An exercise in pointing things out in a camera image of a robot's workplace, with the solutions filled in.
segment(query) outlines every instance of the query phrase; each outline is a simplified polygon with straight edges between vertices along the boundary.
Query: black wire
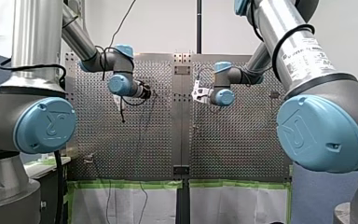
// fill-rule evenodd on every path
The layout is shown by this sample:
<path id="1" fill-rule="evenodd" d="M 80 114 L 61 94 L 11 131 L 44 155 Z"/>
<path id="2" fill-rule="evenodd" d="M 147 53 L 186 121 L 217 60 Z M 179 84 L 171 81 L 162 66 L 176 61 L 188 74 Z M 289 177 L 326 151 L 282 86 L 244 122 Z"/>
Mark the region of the black wire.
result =
<path id="1" fill-rule="evenodd" d="M 121 99 L 124 101 L 124 103 L 126 103 L 126 105 L 133 105 L 133 106 L 143 105 L 147 101 L 147 99 L 143 99 L 143 101 L 139 104 L 132 104 L 132 103 L 126 101 L 126 99 L 124 99 L 124 97 L 122 97 L 122 96 L 121 96 Z"/>
<path id="2" fill-rule="evenodd" d="M 57 188 L 58 188 L 55 224 L 60 224 L 61 217 L 62 217 L 62 206 L 63 206 L 63 168 L 62 168 L 60 151 L 55 151 L 54 157 L 57 164 Z"/>
<path id="3" fill-rule="evenodd" d="M 111 191 L 112 191 L 112 180 L 109 179 L 109 194 L 107 196 L 107 201 L 106 201 L 106 211 L 105 211 L 105 214 L 106 214 L 106 221 L 108 224 L 110 224 L 110 221 L 109 221 L 109 216 L 108 216 L 108 211 L 109 211 L 109 202 L 110 202 L 110 196 L 111 196 Z"/>
<path id="4" fill-rule="evenodd" d="M 157 95 L 157 93 L 155 92 L 155 91 L 153 91 L 153 93 L 154 93 L 154 95 L 155 95 L 155 97 L 153 98 L 153 103 L 152 103 L 152 105 L 151 105 L 151 109 L 150 109 L 150 112 L 149 112 L 149 116 L 148 116 L 148 118 L 147 118 L 147 121 L 146 121 L 146 124 L 145 124 L 145 133 L 147 132 L 147 130 L 148 130 L 148 127 L 149 127 L 149 125 L 150 125 L 150 122 L 151 122 L 151 117 L 152 117 L 152 113 L 153 113 L 153 110 L 154 110 L 154 107 L 155 107 L 155 102 L 156 102 L 156 100 L 157 100 L 157 98 L 158 98 L 158 95 Z M 138 129 L 138 143 L 137 143 L 137 145 L 136 145 L 136 160 L 138 161 L 139 159 L 138 159 L 138 157 L 139 157 L 139 150 L 140 150 L 140 146 L 142 146 L 143 144 L 142 144 L 142 120 L 143 120 L 143 118 L 144 118 L 144 112 L 145 112 L 145 106 L 144 106 L 144 108 L 143 108 L 143 110 L 142 110 L 142 115 L 141 115 L 141 117 L 140 117 L 140 119 L 139 119 L 139 129 Z M 138 167 L 138 165 L 135 165 L 135 175 L 138 175 L 137 173 L 138 173 L 138 169 L 137 169 L 137 167 Z M 147 192 L 146 192 L 146 190 L 144 189 L 144 187 L 142 186 L 142 182 L 140 181 L 139 182 L 139 184 L 140 184 L 140 186 L 141 186 L 141 190 L 142 190 L 142 192 L 145 194 L 145 196 L 146 196 L 146 198 L 145 198 L 145 203 L 144 203 L 144 206 L 143 206 L 143 208 L 142 208 L 142 212 L 141 212 L 141 216 L 140 216 L 140 218 L 139 218 L 139 221 L 138 221 L 138 224 L 141 224 L 142 223 L 142 218 L 144 217 L 144 212 L 145 212 L 145 209 L 146 209 L 146 206 L 147 206 L 147 202 L 148 202 L 148 200 L 149 200 L 149 195 L 147 194 Z"/>
<path id="5" fill-rule="evenodd" d="M 131 5 L 130 5 L 129 9 L 127 10 L 126 15 L 123 17 L 123 19 L 121 20 L 120 25 L 118 26 L 117 30 L 116 30 L 115 33 L 113 34 L 112 40 L 110 41 L 109 48 L 112 47 L 113 42 L 115 41 L 115 36 L 116 36 L 116 35 L 118 34 L 118 32 L 120 31 L 121 26 L 123 25 L 124 21 L 127 19 L 127 16 L 130 14 L 131 9 L 132 9 L 133 5 L 135 4 L 135 2 L 136 2 L 136 0 L 133 0 L 133 1 L 132 1 L 132 3 L 131 3 Z"/>
<path id="6" fill-rule="evenodd" d="M 123 97 L 120 97 L 120 115 L 121 115 L 121 122 L 125 123 L 126 120 L 124 120 L 124 113 L 123 113 Z"/>
<path id="7" fill-rule="evenodd" d="M 62 29 L 65 29 L 68 25 L 70 25 L 72 22 L 74 22 L 75 20 L 77 20 L 77 18 L 79 18 L 79 16 L 74 16 L 70 21 L 68 21 L 68 23 L 66 23 Z"/>
<path id="8" fill-rule="evenodd" d="M 281 81 L 281 78 L 279 76 L 278 73 L 278 68 L 277 68 L 277 61 L 278 61 L 278 54 L 279 51 L 281 49 L 281 46 L 283 45 L 283 43 L 290 38 L 293 34 L 295 34 L 298 31 L 309 31 L 312 32 L 313 34 L 315 34 L 315 28 L 310 25 L 310 24 L 301 24 L 298 25 L 297 27 L 293 28 L 292 30 L 289 30 L 286 34 L 284 34 L 284 36 L 278 41 L 277 45 L 275 46 L 275 49 L 272 53 L 272 57 L 271 57 L 271 61 L 272 61 L 272 69 L 275 73 L 275 77 Z"/>
<path id="9" fill-rule="evenodd" d="M 139 184 L 141 185 L 141 190 L 144 192 L 144 194 L 146 196 L 144 207 L 142 208 L 142 212 L 141 212 L 141 217 L 139 218 L 139 222 L 138 222 L 138 224 L 141 224 L 142 218 L 144 217 L 144 212 L 145 212 L 145 209 L 146 209 L 147 201 L 149 200 L 149 195 L 147 194 L 146 190 L 142 186 L 142 182 L 139 182 Z"/>
<path id="10" fill-rule="evenodd" d="M 260 33 L 258 33 L 257 31 L 257 27 L 255 25 L 255 0 L 252 0 L 251 1 L 251 17 L 252 17 L 252 26 L 253 26 L 253 29 L 254 29 L 254 32 L 255 32 L 255 35 L 257 35 L 257 37 L 262 41 L 264 42 L 264 39 L 263 37 L 261 36 Z"/>
<path id="11" fill-rule="evenodd" d="M 11 58 L 4 60 L 3 62 L 0 63 L 0 69 L 1 70 L 6 70 L 6 71 L 11 71 L 11 72 L 18 72 L 18 71 L 24 71 L 24 70 L 30 70 L 30 69 L 39 69 L 39 68 L 58 68 L 62 70 L 62 75 L 60 77 L 60 82 L 63 82 L 65 80 L 66 77 L 66 69 L 64 66 L 57 64 L 57 63 L 52 63 L 52 64 L 37 64 L 37 65 L 25 65 L 25 66 L 20 66 L 20 67 L 5 67 L 6 64 L 11 62 Z"/>

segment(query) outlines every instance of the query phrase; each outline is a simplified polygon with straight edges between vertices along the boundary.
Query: industrial robot arm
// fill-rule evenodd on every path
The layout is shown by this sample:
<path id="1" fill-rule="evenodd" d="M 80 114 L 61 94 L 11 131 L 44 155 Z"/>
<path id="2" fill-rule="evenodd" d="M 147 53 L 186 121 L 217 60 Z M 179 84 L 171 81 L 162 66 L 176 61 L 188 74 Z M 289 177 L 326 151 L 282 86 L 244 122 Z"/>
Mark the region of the industrial robot arm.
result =
<path id="1" fill-rule="evenodd" d="M 148 99 L 150 87 L 133 78 L 133 50 L 128 45 L 116 45 L 100 52 L 89 36 L 72 16 L 71 9 L 63 6 L 62 38 L 80 58 L 81 69 L 85 72 L 113 71 L 108 83 L 109 90 L 118 96 Z"/>
<path id="2" fill-rule="evenodd" d="M 309 21 L 313 13 L 318 6 L 319 1 L 315 0 L 301 0 L 296 1 L 296 8 L 304 21 Z M 248 20 L 253 24 L 253 14 L 249 9 L 251 2 L 249 1 L 236 1 L 236 13 L 239 15 L 246 15 L 243 13 L 250 14 Z M 230 106 L 234 103 L 235 94 L 230 89 L 231 84 L 245 84 L 245 85 L 254 85 L 260 84 L 263 81 L 263 75 L 268 71 L 271 63 L 271 57 L 269 56 L 269 51 L 265 43 L 261 43 L 260 46 L 255 51 L 252 58 L 249 62 L 243 67 L 238 68 L 234 67 L 230 62 L 220 62 L 214 65 L 214 83 L 213 89 L 206 89 L 209 94 L 210 101 L 206 97 L 201 97 L 205 95 L 202 92 L 202 89 L 198 87 L 197 83 L 194 85 L 193 90 L 193 99 L 212 105 L 219 106 Z"/>
<path id="3" fill-rule="evenodd" d="M 347 173 L 358 170 L 358 81 L 332 65 L 306 24 L 318 2 L 237 0 L 236 13 L 258 28 L 263 43 L 242 72 L 230 63 L 215 65 L 210 103 L 232 104 L 229 85 L 240 83 L 243 73 L 254 82 L 241 83 L 257 83 L 272 62 L 287 91 L 277 117 L 286 154 L 312 171 Z"/>

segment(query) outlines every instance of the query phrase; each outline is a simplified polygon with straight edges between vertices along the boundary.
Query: metal pole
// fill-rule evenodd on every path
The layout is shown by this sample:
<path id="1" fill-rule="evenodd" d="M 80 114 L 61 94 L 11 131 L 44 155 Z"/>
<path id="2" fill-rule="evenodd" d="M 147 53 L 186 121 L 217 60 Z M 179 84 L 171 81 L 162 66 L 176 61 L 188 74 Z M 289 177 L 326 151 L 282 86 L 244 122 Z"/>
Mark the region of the metal pole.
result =
<path id="1" fill-rule="evenodd" d="M 12 67 L 60 63 L 62 0 L 16 0 Z M 62 91 L 57 68 L 12 72 L 1 87 Z"/>
<path id="2" fill-rule="evenodd" d="M 197 53 L 202 54 L 202 0 L 197 0 Z"/>

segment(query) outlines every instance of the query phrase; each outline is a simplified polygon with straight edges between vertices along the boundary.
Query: perforated metal panel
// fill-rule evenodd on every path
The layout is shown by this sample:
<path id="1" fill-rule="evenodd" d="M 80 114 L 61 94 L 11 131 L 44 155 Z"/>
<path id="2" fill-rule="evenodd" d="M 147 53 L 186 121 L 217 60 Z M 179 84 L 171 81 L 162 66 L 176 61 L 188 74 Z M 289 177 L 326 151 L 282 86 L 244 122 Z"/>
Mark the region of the perforated metal panel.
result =
<path id="1" fill-rule="evenodd" d="M 82 72 L 77 57 L 67 55 L 68 99 L 78 115 L 76 137 L 69 144 L 78 157 L 70 178 L 173 179 L 174 165 L 190 164 L 191 178 L 287 182 L 291 162 L 281 150 L 275 123 L 284 91 L 272 72 L 262 85 L 233 85 L 236 101 L 230 107 L 219 110 L 190 101 L 200 70 L 201 85 L 210 86 L 215 62 L 244 66 L 248 60 L 187 54 L 185 62 L 185 54 L 137 55 L 135 77 L 149 83 L 157 97 L 129 106 L 122 123 L 107 89 L 112 74 L 102 81 L 101 73 Z M 94 161 L 85 162 L 90 155 Z"/>
<path id="2" fill-rule="evenodd" d="M 68 98 L 78 117 L 78 157 L 71 179 L 171 179 L 172 178 L 172 55 L 147 54 L 135 58 L 134 76 L 156 92 L 144 105 L 127 106 L 125 123 L 107 88 L 112 73 L 85 73 L 77 57 L 67 55 Z M 131 103 L 142 100 L 131 99 Z M 85 158 L 93 155 L 93 162 Z"/>
<path id="3" fill-rule="evenodd" d="M 194 56 L 193 81 L 213 83 L 213 64 L 234 62 L 243 56 Z M 234 105 L 219 108 L 193 103 L 190 128 L 191 178 L 227 178 L 288 181 L 290 161 L 276 135 L 276 115 L 284 97 L 281 83 L 268 71 L 261 85 L 232 85 Z"/>

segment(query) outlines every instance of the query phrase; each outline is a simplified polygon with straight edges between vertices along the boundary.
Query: green tape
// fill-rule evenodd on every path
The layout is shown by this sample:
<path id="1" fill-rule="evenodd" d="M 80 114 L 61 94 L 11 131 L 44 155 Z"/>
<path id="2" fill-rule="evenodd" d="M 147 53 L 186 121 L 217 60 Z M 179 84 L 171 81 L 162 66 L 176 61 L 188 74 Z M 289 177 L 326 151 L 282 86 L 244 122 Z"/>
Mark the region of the green tape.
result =
<path id="1" fill-rule="evenodd" d="M 98 179 L 92 181 L 71 181 L 74 189 L 180 189 L 182 187 L 181 181 L 129 181 L 129 180 L 108 180 Z"/>
<path id="2" fill-rule="evenodd" d="M 266 183 L 240 180 L 190 180 L 191 188 L 239 187 L 247 189 L 287 189 L 286 183 Z"/>

